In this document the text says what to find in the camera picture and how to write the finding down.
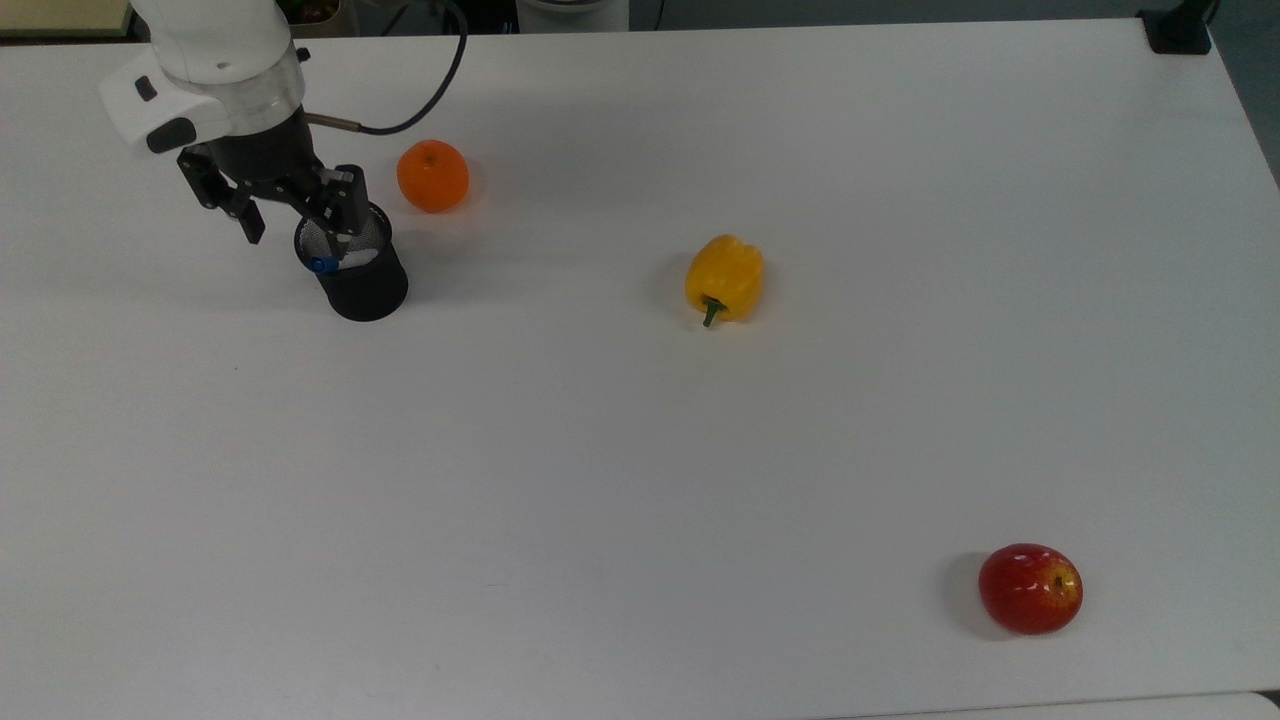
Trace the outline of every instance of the blue cap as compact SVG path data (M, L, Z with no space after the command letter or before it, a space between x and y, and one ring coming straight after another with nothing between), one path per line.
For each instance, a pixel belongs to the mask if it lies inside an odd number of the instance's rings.
M335 258L312 256L307 264L311 266L311 272L317 275L323 275L325 273L333 273L338 269L338 260Z

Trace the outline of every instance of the pepper stem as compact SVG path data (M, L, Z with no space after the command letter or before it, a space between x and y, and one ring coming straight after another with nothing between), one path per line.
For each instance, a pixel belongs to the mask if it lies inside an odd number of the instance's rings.
M707 318L703 320L703 327L709 328L712 327L712 320L716 319L716 313L723 310L724 305L714 297L708 297L704 302L707 304Z

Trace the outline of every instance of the white table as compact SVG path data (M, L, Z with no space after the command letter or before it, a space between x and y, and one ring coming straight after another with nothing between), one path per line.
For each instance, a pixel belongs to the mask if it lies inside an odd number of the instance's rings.
M398 120L447 38L316 41ZM317 129L407 305L333 315L96 81L0 50L8 717L797 719L1280 685L1280 193L1135 20L477 37ZM415 68L396 76L392 68ZM394 163L439 137L466 206ZM691 254L764 249L704 332ZM997 632L984 553L1087 597Z
M895 715L895 720L1276 720L1280 708L1254 693L1207 694Z

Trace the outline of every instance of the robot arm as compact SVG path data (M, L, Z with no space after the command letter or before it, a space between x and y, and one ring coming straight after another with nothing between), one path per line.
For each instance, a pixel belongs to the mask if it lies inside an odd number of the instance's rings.
M408 279L387 217L369 202L362 170L316 159L302 110L302 70L274 0L134 0L152 46L104 79L108 114L140 154L182 147L196 199L237 220L251 243L265 231L256 200L293 208L298 260L329 304L376 320L403 301Z
M273 0L137 0L151 47L99 91L137 154L275 127L302 105L302 69Z

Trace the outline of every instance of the orange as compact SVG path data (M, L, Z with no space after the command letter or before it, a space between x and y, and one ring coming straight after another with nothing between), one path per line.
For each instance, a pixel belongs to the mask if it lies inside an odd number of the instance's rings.
M443 213L462 201L471 184L467 161L448 142L424 140L401 155L396 181L404 200L428 213Z

